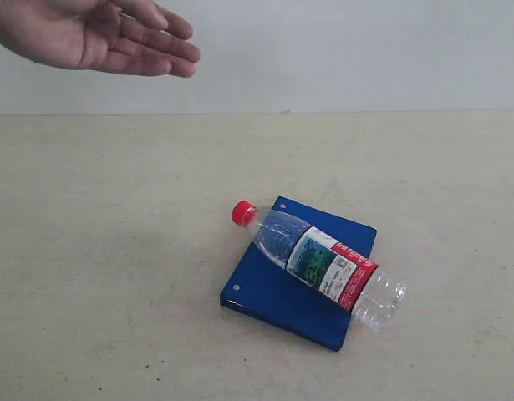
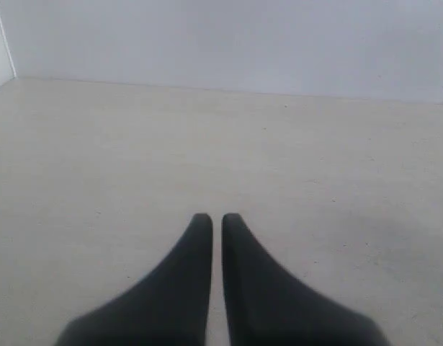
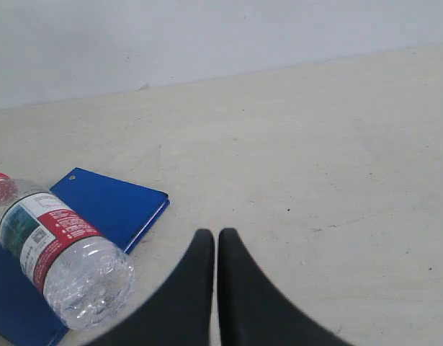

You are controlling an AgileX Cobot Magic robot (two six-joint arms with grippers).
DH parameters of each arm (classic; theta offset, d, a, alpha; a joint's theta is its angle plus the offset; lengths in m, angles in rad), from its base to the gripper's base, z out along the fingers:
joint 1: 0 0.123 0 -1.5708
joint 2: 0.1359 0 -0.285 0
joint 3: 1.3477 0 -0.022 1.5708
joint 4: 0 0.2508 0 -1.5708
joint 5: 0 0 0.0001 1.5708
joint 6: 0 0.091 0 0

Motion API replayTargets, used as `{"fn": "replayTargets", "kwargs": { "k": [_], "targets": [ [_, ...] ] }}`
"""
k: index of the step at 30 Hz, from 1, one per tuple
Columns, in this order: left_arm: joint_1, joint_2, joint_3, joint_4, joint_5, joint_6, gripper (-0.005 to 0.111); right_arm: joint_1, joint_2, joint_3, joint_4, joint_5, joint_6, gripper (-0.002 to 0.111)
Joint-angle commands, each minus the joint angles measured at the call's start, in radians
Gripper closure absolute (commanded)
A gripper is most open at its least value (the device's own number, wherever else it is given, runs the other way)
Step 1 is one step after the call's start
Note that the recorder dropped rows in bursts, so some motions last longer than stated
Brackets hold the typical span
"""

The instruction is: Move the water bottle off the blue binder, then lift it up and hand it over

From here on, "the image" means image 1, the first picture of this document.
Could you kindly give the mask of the person's open hand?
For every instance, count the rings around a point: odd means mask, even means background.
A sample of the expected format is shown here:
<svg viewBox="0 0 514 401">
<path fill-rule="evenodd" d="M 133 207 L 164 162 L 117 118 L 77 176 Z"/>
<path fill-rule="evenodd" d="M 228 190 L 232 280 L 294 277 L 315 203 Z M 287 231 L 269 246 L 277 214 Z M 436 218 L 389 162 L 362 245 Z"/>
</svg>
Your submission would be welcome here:
<svg viewBox="0 0 514 401">
<path fill-rule="evenodd" d="M 0 1 L 0 44 L 59 69 L 189 78 L 201 59 L 192 35 L 151 0 Z"/>
</svg>

